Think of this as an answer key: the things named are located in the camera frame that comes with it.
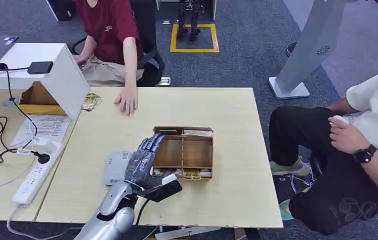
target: cardboard box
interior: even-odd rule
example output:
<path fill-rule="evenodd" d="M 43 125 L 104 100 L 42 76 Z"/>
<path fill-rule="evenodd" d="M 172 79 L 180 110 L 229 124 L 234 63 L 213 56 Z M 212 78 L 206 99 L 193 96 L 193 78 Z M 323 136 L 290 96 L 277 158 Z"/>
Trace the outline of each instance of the cardboard box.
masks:
<path fill-rule="evenodd" d="M 176 173 L 185 180 L 213 178 L 213 130 L 208 127 L 156 126 L 163 133 L 153 161 L 154 176 Z"/>
<path fill-rule="evenodd" d="M 22 93 L 19 107 L 27 114 L 66 115 L 40 81 Z"/>

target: wristwatch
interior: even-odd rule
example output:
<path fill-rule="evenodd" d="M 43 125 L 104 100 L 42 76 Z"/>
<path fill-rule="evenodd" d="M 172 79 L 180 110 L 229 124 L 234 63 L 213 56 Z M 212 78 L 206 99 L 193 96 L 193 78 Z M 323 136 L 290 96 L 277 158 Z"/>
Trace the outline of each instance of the wristwatch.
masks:
<path fill-rule="evenodd" d="M 357 161 L 357 163 L 360 164 L 366 164 L 369 163 L 372 160 L 373 155 L 376 153 L 378 149 L 373 146 L 373 144 L 370 144 L 368 148 L 366 149 L 360 149 L 356 152 L 354 152 L 354 159 Z"/>

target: silver robotic arm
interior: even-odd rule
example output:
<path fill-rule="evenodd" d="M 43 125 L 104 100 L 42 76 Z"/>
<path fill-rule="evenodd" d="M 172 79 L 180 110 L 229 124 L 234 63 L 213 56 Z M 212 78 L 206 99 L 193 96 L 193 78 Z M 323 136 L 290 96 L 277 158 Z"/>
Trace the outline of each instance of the silver robotic arm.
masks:
<path fill-rule="evenodd" d="M 92 218 L 83 226 L 74 240 L 118 240 L 132 227 L 138 196 L 156 203 L 182 190 L 176 175 L 150 174 L 155 151 L 164 136 L 155 134 L 142 141 L 131 155 L 125 180 L 114 183 Z"/>

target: red t-shirt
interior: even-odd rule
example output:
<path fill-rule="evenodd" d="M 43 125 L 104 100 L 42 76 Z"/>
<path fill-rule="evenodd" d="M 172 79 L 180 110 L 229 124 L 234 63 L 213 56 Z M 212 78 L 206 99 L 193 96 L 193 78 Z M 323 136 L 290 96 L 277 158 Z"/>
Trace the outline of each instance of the red t-shirt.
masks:
<path fill-rule="evenodd" d="M 128 37 L 136 39 L 137 58 L 143 55 L 129 0 L 98 0 L 93 8 L 86 0 L 77 0 L 76 5 L 84 31 L 97 43 L 98 59 L 124 65 L 123 41 Z"/>

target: power strip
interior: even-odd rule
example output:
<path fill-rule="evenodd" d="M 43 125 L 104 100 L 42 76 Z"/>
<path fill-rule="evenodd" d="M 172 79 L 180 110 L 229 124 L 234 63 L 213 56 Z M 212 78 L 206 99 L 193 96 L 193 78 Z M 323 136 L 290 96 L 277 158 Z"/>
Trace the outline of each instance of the power strip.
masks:
<path fill-rule="evenodd" d="M 40 152 L 40 154 L 48 154 L 50 157 L 49 161 L 45 164 L 36 161 L 21 186 L 15 192 L 14 196 L 12 196 L 12 201 L 25 207 L 35 199 L 52 168 L 55 166 L 59 155 L 63 151 L 62 143 L 52 141 L 41 146 L 41 148 L 42 152 Z"/>

